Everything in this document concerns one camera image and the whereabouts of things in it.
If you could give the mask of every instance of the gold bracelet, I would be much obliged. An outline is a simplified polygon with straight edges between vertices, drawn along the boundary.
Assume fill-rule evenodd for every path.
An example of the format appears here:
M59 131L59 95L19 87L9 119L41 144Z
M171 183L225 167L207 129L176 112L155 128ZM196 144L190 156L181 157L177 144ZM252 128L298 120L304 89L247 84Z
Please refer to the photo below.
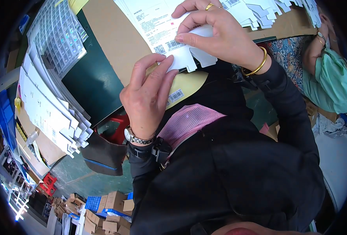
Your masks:
M246 77L251 76L251 75L257 73L257 72L264 66L264 64L265 64L265 62L266 62L267 51L266 51L266 49L265 49L264 47L259 47L259 48L261 48L261 49L264 51L264 59L262 60L262 63L260 64L260 66L258 66L258 67L257 67L253 72L251 72L251 73L245 73L245 72L243 71L243 68L242 68L242 74L243 74L244 76L246 76Z
M324 44L322 43L322 41L317 36L316 38L321 42L322 47L324 47Z

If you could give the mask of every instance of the black wrist strap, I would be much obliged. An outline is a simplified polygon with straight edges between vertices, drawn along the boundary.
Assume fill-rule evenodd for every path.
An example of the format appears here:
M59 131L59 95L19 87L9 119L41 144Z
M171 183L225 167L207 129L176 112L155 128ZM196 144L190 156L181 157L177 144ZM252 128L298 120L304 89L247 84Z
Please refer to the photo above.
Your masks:
M172 152L172 147L161 137L158 137L148 146L143 146L141 148L139 149L138 146L132 146L130 143L128 144L129 154L132 154L143 161L153 157L156 162L164 164L167 161L167 157Z

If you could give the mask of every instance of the barcode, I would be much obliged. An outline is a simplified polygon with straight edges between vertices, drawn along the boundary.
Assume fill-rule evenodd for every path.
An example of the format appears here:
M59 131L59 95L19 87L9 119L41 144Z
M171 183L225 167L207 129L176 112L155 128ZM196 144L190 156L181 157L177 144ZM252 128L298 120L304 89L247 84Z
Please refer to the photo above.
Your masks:
M239 3L240 1L239 0L228 0L228 1L226 1L230 6L233 6L233 5L235 5L235 4L237 4L237 3Z
M166 45L168 46L168 51L172 51L172 50L174 50L174 49L176 49L176 48L185 46L185 44L176 42L175 40L173 40L173 41L171 41L171 42L167 42Z
M223 9L228 10L228 7L226 4L222 3Z
M159 46L157 47L154 47L154 50L155 50L155 53L158 53L158 54L166 54L166 50L164 49L163 45L160 44Z
M181 89L179 89L178 91L175 91L174 93L172 93L168 98L170 98L171 103L173 103L183 96L184 96L183 92L181 91Z

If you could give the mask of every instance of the qr code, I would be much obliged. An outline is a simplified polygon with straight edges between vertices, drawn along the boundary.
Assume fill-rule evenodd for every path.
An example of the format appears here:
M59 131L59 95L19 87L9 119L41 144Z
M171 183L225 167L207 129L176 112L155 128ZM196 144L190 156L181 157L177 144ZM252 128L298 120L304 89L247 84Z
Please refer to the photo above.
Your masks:
M228 7L226 4L222 3L223 9L228 10Z
M160 44L159 46L157 47L154 47L154 50L155 50L155 53L158 53L158 54L166 54L166 50L164 49L163 45Z

